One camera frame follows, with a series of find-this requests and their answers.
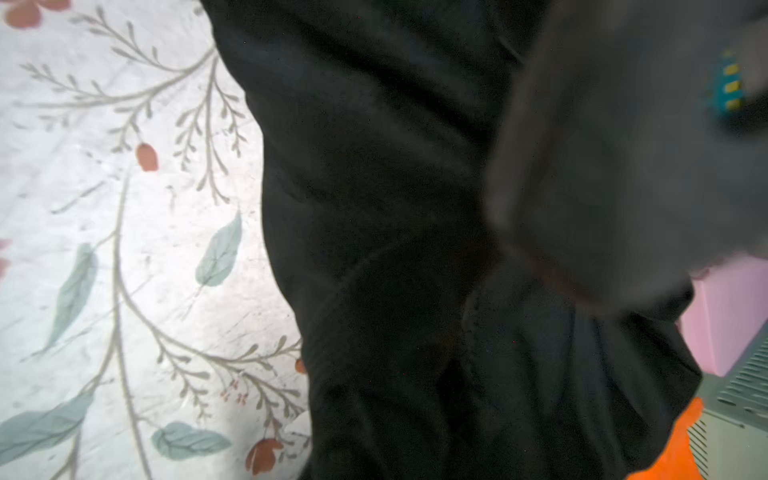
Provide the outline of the black shorts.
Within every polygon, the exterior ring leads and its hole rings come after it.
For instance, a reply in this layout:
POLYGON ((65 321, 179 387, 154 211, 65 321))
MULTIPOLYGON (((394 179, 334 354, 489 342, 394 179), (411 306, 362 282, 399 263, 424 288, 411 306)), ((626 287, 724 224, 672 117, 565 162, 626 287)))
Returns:
POLYGON ((544 1, 207 1, 263 133, 305 479, 623 479, 701 372, 684 285, 595 316, 502 256, 481 180, 544 1))

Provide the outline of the orange shorts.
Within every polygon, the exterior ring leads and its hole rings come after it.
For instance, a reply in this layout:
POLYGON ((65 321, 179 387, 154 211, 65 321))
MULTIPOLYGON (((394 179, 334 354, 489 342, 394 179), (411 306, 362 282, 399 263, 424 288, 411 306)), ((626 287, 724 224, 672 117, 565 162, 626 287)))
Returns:
POLYGON ((689 445, 688 429, 699 420, 704 409, 695 397, 674 424, 668 442, 654 464, 635 472, 627 480, 702 480, 689 445))

